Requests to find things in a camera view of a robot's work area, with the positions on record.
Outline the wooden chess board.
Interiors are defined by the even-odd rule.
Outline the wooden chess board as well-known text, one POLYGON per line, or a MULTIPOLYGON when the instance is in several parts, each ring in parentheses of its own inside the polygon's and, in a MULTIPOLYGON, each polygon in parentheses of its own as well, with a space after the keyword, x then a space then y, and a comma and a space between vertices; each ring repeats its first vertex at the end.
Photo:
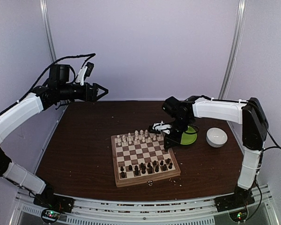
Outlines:
POLYGON ((117 187, 139 185, 147 182, 171 179, 181 174, 175 154, 172 149, 165 150, 164 144, 154 146, 151 143, 116 146, 114 136, 111 137, 113 170, 117 187), (159 172, 155 172, 153 161, 159 165, 159 172), (166 164, 168 170, 162 171, 166 164), (146 173, 141 173, 141 166, 146 166, 146 173))

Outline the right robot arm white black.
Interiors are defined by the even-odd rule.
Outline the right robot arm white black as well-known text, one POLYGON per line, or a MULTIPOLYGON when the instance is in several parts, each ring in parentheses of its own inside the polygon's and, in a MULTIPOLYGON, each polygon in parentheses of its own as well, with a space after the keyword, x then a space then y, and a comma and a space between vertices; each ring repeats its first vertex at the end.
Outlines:
POLYGON ((249 100, 220 100, 201 96, 191 96, 180 101, 169 97, 162 109, 174 120, 170 123, 170 132, 165 135, 165 144, 177 142, 195 118, 225 120, 242 125, 242 145, 244 158, 242 168, 231 203, 242 206, 248 199, 262 164, 264 144, 269 128, 263 108, 255 97, 249 100))

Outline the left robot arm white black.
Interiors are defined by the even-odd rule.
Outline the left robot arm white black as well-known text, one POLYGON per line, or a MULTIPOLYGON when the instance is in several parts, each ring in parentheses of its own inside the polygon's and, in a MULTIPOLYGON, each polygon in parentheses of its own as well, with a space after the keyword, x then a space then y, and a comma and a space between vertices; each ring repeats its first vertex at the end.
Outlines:
MULTIPOLYGON (((33 116, 47 110, 61 101, 96 102, 108 94, 108 89, 97 84, 89 84, 85 79, 91 75, 94 64, 83 65, 74 79, 69 81, 71 66, 54 64, 47 68, 49 77, 45 85, 30 90, 22 99, 0 113, 0 145, 20 125, 33 116)), ((47 208, 54 208, 58 198, 48 183, 19 166, 9 158, 0 147, 0 177, 24 187, 39 196, 47 208)))

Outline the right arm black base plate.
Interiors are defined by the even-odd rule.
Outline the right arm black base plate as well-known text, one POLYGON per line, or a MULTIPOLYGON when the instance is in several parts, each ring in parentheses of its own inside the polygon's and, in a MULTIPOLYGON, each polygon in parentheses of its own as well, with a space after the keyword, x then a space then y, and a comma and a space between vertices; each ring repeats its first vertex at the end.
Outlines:
POLYGON ((237 199, 234 194, 216 197, 214 199, 215 206, 218 212, 227 210, 234 210, 237 208, 244 208, 247 205, 255 203, 253 197, 249 196, 246 200, 240 198, 237 199))

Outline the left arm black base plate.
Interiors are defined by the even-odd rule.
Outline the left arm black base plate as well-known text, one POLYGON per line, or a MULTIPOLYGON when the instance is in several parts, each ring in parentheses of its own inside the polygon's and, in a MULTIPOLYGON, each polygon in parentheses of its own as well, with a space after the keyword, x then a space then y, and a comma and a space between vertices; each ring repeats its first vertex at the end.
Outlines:
POLYGON ((33 203, 43 208, 51 209, 61 213, 71 213, 74 199, 60 195, 54 195, 52 199, 44 199, 40 195, 34 198, 33 203))

